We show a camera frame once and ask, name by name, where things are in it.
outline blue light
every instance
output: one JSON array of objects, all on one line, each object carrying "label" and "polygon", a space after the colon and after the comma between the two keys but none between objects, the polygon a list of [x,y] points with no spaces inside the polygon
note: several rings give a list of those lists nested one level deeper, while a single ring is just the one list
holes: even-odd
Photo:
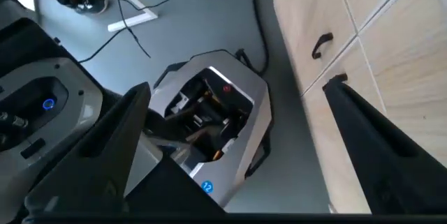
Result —
[{"label": "blue light", "polygon": [[42,107],[44,110],[51,110],[54,107],[54,100],[49,98],[43,101]]}]

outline number label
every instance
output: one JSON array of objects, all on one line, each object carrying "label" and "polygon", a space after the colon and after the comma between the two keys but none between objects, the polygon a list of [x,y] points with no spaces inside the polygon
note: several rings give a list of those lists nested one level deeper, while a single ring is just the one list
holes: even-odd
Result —
[{"label": "number label", "polygon": [[213,191],[213,186],[211,181],[204,181],[202,183],[202,189],[206,192],[206,193],[212,193]]}]

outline floor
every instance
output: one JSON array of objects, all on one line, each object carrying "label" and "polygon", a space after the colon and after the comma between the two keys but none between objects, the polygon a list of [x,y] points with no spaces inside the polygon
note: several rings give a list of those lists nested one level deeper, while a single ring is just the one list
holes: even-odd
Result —
[{"label": "floor", "polygon": [[[99,16],[81,16],[55,0],[37,0],[41,25],[58,37],[76,59],[85,59],[111,33],[107,25],[120,20],[116,2]],[[142,0],[157,3],[161,0]],[[273,10],[272,0],[259,0],[271,62],[266,75],[274,106],[272,154],[226,207],[229,212],[328,213],[328,193],[304,110]],[[123,3],[125,16],[138,12]],[[171,0],[153,9],[159,19],[133,28],[146,57],[123,32],[98,56],[84,64],[105,87],[125,93],[141,82],[152,86],[169,64],[224,48],[243,47],[258,68],[263,48],[251,0]]]}]

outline black shoe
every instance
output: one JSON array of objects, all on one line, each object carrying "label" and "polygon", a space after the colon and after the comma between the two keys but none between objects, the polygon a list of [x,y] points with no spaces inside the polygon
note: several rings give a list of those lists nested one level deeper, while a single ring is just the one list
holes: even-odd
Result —
[{"label": "black shoe", "polygon": [[70,7],[79,14],[101,14],[108,7],[109,0],[76,0]]}]

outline red light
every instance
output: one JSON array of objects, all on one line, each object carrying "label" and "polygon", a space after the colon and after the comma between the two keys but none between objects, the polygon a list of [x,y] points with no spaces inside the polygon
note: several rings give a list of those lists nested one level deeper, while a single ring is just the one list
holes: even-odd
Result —
[{"label": "red light", "polygon": [[224,88],[223,88],[223,91],[225,91],[225,92],[230,92],[231,91],[231,86],[230,85],[225,85],[225,86],[223,86]]}]

